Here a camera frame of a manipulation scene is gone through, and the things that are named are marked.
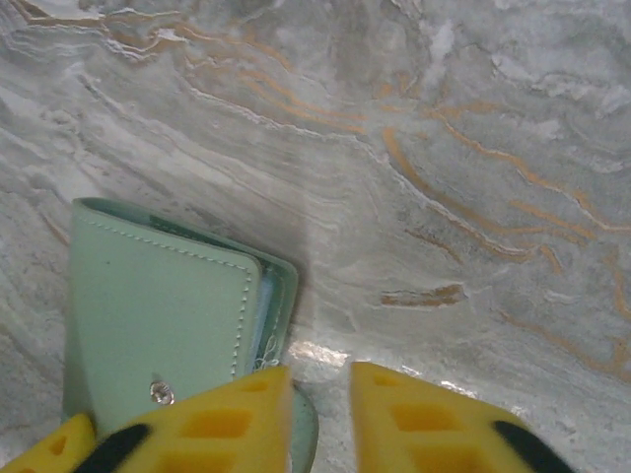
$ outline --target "gray marble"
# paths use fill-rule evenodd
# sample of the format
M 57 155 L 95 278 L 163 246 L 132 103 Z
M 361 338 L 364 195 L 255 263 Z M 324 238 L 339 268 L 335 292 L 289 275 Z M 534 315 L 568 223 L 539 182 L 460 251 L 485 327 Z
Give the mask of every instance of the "gray marble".
M 69 203 L 102 195 L 298 264 L 314 472 L 355 470 L 353 360 L 631 471 L 630 5 L 0 2 L 0 465 L 58 423 Z

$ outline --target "wallet flap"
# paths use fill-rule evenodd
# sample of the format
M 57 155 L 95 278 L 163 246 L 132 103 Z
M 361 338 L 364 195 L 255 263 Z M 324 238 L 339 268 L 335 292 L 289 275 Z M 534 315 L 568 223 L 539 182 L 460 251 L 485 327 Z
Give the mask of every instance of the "wallet flap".
M 155 213 L 149 216 L 149 221 L 153 228 L 163 232 L 235 251 L 242 251 L 258 259 L 265 277 L 274 289 L 268 308 L 268 317 L 265 319 L 260 336 L 263 343 L 258 348 L 254 367 L 259 369 L 267 365 L 273 366 L 277 364 L 284 346 L 285 335 L 287 334 L 292 307 L 298 290 L 298 271 L 294 265 L 257 248 L 224 236 L 210 234 L 193 225 L 178 222 Z
M 251 355 L 257 258 L 150 224 L 127 204 L 74 203 L 64 409 L 92 412 L 100 433 L 157 407 L 152 381 L 187 398 Z

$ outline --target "black tip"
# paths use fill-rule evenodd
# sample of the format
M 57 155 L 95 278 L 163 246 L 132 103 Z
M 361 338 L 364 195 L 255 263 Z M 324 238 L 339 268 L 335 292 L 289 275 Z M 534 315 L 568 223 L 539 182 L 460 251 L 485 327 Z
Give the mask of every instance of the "black tip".
M 535 473 L 575 473 L 539 437 L 510 422 L 496 421 L 495 431 Z
M 136 424 L 113 433 L 72 473 L 113 473 L 151 433 L 146 424 Z

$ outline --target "wallet stitching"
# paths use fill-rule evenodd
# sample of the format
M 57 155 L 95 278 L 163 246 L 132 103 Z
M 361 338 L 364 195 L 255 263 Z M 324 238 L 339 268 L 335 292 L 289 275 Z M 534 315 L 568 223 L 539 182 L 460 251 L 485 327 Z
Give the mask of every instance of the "wallet stitching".
M 231 364 L 231 369 L 230 369 L 230 374 L 231 377 L 234 378 L 237 374 L 237 361 L 239 358 L 239 348 L 241 347 L 241 338 L 242 338 L 242 332 L 244 329 L 244 320 L 245 320 L 245 307 L 247 305 L 247 295 L 249 293 L 249 283 L 251 283 L 252 281 L 252 275 L 251 272 L 243 267 L 243 266 L 239 266 L 238 264 L 234 264 L 234 263 L 229 263 L 228 261 L 222 261 L 220 259 L 215 259 L 215 258 L 210 258 L 208 256 L 203 256 L 201 254 L 197 254 L 194 253 L 192 251 L 188 251 L 186 249 L 181 249 L 181 248 L 177 248 L 176 246 L 172 246 L 169 244 L 163 244 L 163 243 L 158 243 L 157 241 L 153 241 L 152 239 L 149 238 L 144 238 L 142 236 L 138 236 L 138 235 L 134 235 L 134 234 L 129 234 L 127 232 L 123 232 L 121 230 L 115 229 L 114 227 L 110 227 L 104 224 L 100 224 L 98 222 L 93 222 L 91 220 L 86 220 L 83 219 L 81 217 L 77 217 L 77 219 L 85 224 L 91 225 L 93 227 L 97 227 L 100 230 L 105 230 L 107 232 L 112 232 L 116 235 L 120 235 L 122 237 L 127 237 L 127 238 L 132 238 L 135 239 L 136 241 L 140 241 L 143 243 L 148 243 L 148 244 L 152 244 L 154 246 L 157 246 L 158 248 L 161 249 L 166 249 L 168 251 L 175 251 L 179 254 L 184 254 L 186 256 L 190 256 L 190 257 L 195 257 L 195 258 L 199 258 L 199 259 L 204 259 L 206 261 L 208 261 L 209 263 L 216 263 L 216 264 L 221 264 L 223 266 L 228 266 L 229 268 L 235 268 L 235 269 L 239 269 L 241 271 L 244 271 L 246 273 L 246 277 L 245 277 L 245 283 L 244 283 L 244 289 L 243 289 L 243 296 L 241 299 L 241 308 L 239 309 L 239 321 L 238 321 L 238 325 L 237 325 L 237 335 L 235 337 L 235 346 L 234 346 L 234 352 L 233 352 L 233 362 Z
M 174 229 L 172 227 L 168 227 L 167 225 L 164 225 L 164 224 L 154 223 L 153 226 L 156 229 L 161 230 L 163 232 L 166 232 L 168 234 L 177 235 L 179 237 L 184 237 L 184 238 L 193 239 L 195 241 L 199 241 L 199 242 L 202 242 L 202 243 L 206 243 L 206 241 L 204 241 L 202 238 L 198 238 L 198 237 L 195 237 L 195 236 L 192 236 L 192 235 L 187 235 L 185 232 L 182 232 L 180 230 L 176 230 L 176 229 Z M 279 275 L 278 271 L 276 270 L 276 268 L 271 267 L 270 270 L 271 270 L 272 274 L 274 274 L 275 276 L 278 277 L 278 280 L 279 280 L 279 283 L 280 283 L 280 301 L 284 301 L 284 299 L 285 299 L 285 282 L 283 281 L 283 278 L 280 277 L 280 275 Z M 270 338 L 276 337 L 276 330 L 278 328 L 278 322 L 280 321 L 280 314 L 282 312 L 282 308 L 283 308 L 283 305 L 281 303 L 281 304 L 278 305 L 278 308 L 276 309 L 276 316 L 275 316 L 275 319 L 274 319 L 274 325 L 272 326 L 272 332 L 271 332 L 269 338 L 267 339 L 268 342 L 269 342 Z

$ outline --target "wallet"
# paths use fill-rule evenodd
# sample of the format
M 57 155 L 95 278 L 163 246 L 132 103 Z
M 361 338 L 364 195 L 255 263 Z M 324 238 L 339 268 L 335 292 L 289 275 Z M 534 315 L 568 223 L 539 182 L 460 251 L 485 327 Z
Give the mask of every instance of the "wallet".
M 73 202 L 63 411 L 99 437 L 161 404 L 279 363 L 298 287 L 275 256 L 104 198 Z M 291 456 L 307 472 L 317 414 L 294 396 Z

